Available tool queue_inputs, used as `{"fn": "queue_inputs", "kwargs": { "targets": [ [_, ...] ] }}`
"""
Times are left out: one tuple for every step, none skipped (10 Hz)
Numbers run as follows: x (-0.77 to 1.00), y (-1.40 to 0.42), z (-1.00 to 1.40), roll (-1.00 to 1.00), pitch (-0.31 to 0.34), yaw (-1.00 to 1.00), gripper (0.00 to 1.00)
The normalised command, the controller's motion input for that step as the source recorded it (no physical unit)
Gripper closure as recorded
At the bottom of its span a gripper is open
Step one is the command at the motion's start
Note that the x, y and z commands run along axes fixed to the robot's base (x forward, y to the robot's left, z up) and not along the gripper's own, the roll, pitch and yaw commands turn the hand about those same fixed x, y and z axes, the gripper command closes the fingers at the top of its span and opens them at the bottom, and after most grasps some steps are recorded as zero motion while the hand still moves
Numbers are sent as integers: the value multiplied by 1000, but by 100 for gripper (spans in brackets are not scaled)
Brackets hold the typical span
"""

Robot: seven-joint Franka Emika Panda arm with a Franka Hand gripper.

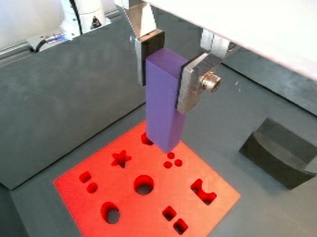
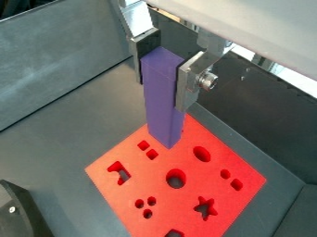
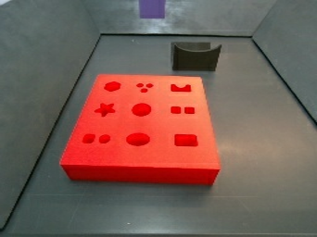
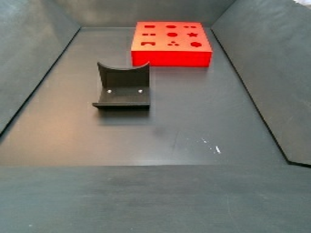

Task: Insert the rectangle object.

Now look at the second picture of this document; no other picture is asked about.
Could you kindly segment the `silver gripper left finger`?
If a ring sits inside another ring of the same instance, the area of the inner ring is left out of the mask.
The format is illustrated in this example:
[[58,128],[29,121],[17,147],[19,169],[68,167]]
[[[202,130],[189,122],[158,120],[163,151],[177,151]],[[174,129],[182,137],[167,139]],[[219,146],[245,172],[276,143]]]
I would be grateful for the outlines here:
[[136,81],[142,83],[142,57],[161,44],[161,31],[154,26],[148,6],[143,0],[118,0],[123,15],[130,51],[134,56]]

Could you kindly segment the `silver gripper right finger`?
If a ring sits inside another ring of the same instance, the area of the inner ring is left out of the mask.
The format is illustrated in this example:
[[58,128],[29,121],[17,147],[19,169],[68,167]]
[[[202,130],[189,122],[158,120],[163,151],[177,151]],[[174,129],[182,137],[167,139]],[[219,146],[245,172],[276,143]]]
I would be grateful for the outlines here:
[[175,109],[185,112],[197,101],[199,90],[214,88],[218,76],[211,72],[214,64],[235,47],[235,44],[205,29],[199,29],[197,44],[203,48],[177,70]]

